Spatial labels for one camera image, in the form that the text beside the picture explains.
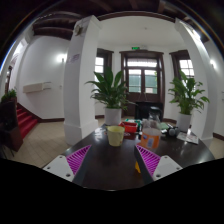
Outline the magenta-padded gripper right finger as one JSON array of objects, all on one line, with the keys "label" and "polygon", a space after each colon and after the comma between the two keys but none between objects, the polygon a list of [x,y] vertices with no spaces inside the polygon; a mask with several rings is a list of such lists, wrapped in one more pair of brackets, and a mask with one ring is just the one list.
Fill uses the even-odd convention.
[{"label": "magenta-padded gripper right finger", "polygon": [[134,155],[145,184],[160,180],[182,169],[168,155],[158,156],[140,145],[135,146]]}]

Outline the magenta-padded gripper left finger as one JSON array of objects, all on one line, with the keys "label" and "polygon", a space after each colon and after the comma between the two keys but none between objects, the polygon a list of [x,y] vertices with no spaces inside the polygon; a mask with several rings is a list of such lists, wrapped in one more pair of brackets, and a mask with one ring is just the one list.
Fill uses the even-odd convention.
[{"label": "magenta-padded gripper left finger", "polygon": [[44,170],[81,186],[91,152],[91,146],[87,145],[68,156],[59,155],[47,164]]}]

